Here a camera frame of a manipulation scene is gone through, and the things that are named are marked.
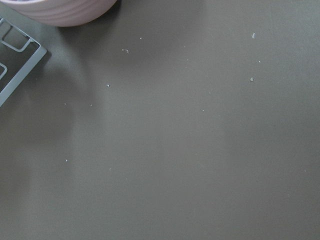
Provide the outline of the pink bowl with ice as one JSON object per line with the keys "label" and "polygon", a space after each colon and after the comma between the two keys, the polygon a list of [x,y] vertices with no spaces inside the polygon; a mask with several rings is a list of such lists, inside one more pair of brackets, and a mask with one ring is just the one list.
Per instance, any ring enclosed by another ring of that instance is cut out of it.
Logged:
{"label": "pink bowl with ice", "polygon": [[1,3],[36,22],[74,27],[105,14],[116,0],[2,0]]}

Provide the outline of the pastel cup rack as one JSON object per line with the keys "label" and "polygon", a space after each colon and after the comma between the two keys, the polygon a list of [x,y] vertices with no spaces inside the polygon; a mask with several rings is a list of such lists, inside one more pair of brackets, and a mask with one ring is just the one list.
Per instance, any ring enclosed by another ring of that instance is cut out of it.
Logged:
{"label": "pastel cup rack", "polygon": [[46,53],[47,50],[37,40],[5,18],[0,18],[1,105]]}

